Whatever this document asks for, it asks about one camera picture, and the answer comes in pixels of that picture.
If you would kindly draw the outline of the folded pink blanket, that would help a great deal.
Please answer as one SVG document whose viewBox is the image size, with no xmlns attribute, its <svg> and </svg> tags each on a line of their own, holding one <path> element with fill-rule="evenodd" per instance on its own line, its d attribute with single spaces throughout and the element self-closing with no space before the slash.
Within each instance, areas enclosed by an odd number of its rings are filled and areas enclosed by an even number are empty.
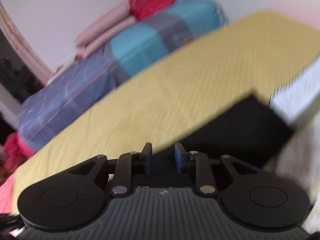
<svg viewBox="0 0 320 240">
<path fill-rule="evenodd" d="M 75 39 L 81 58 L 86 58 L 98 50 L 111 38 L 136 23 L 136 18 L 129 14 L 129 7 L 123 3 L 95 20 Z"/>
</svg>

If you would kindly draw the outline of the blue plaid teal mattress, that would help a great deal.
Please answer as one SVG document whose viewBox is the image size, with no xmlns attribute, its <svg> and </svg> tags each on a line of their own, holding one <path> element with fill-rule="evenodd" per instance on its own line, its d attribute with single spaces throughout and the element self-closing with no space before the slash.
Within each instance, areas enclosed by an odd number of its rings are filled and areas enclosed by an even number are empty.
<svg viewBox="0 0 320 240">
<path fill-rule="evenodd" d="M 126 28 L 24 101 L 19 143 L 28 155 L 35 154 L 126 80 L 226 23 L 217 2 L 176 0 L 167 9 Z"/>
</svg>

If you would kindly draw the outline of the beige white chevron bedsheet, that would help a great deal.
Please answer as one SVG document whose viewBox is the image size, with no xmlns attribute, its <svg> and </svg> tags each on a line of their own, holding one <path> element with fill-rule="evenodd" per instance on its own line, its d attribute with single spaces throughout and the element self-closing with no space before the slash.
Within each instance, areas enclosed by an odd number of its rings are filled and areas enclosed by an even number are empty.
<svg viewBox="0 0 320 240">
<path fill-rule="evenodd" d="M 264 169 L 295 181 L 308 193 L 311 211 L 303 228 L 313 233 L 319 230 L 319 59 L 276 92 L 270 107 L 293 129 L 293 136 Z"/>
</svg>

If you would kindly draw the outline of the black pants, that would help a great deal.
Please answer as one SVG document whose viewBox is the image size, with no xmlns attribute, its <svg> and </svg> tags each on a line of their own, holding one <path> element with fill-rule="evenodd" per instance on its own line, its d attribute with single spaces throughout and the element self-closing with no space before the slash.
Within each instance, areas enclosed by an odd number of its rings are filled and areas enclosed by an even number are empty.
<svg viewBox="0 0 320 240">
<path fill-rule="evenodd" d="M 151 174 L 176 174 L 174 144 L 210 159 L 228 154 L 262 168 L 292 137 L 294 130 L 267 105 L 250 95 L 188 135 L 180 135 L 152 157 Z"/>
</svg>

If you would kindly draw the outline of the red cloth pile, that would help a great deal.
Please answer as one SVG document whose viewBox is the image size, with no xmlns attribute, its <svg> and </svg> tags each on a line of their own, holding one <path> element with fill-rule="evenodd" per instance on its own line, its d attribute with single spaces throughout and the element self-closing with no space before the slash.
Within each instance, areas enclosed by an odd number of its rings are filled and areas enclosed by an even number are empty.
<svg viewBox="0 0 320 240">
<path fill-rule="evenodd" d="M 19 166 L 31 158 L 35 152 L 27 146 L 21 139 L 18 132 L 11 133 L 3 146 L 6 155 L 4 168 L 10 173 L 14 173 Z"/>
</svg>

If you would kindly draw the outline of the pink red bedsheet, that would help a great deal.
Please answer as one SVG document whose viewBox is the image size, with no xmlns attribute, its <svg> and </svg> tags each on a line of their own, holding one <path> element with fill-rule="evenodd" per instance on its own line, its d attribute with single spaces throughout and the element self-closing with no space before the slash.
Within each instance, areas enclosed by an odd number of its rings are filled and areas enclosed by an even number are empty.
<svg viewBox="0 0 320 240">
<path fill-rule="evenodd" d="M 0 212 L 1 214 L 14 213 L 13 208 L 13 186 L 15 175 L 12 174 L 0 187 Z"/>
</svg>

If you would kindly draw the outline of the folded red cloth stack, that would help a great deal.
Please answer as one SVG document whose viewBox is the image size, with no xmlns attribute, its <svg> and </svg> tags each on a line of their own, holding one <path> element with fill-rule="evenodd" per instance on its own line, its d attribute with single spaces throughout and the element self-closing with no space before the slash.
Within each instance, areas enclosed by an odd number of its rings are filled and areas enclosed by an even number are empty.
<svg viewBox="0 0 320 240">
<path fill-rule="evenodd" d="M 175 0 L 129 0 L 129 13 L 139 21 L 172 5 Z"/>
</svg>

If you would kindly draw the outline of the yellow patterned blanket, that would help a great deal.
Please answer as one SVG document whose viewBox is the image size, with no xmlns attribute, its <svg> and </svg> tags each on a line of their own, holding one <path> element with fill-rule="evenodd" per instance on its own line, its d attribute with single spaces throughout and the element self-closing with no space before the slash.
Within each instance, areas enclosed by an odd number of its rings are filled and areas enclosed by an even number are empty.
<svg viewBox="0 0 320 240">
<path fill-rule="evenodd" d="M 146 142 L 161 150 L 250 92 L 268 102 L 319 56 L 319 31 L 260 11 L 183 46 L 94 104 L 15 172 L 10 207 L 29 185 L 97 154 Z"/>
</svg>

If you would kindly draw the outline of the dark window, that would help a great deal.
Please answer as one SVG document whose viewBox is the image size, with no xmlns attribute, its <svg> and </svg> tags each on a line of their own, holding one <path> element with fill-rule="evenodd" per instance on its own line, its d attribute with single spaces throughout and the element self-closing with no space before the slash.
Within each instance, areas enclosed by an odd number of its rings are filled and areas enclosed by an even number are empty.
<svg viewBox="0 0 320 240">
<path fill-rule="evenodd" d="M 23 103 L 43 85 L 14 52 L 2 31 L 0 42 L 1 84 L 19 103 Z"/>
</svg>

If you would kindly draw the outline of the pink curtain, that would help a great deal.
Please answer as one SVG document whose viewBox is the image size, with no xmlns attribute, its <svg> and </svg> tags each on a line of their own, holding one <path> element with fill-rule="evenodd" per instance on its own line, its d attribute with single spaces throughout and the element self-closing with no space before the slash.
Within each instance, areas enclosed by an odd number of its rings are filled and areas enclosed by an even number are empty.
<svg viewBox="0 0 320 240">
<path fill-rule="evenodd" d="M 51 71 L 17 29 L 3 3 L 1 3 L 1 31 L 15 53 L 45 86 L 50 78 Z"/>
</svg>

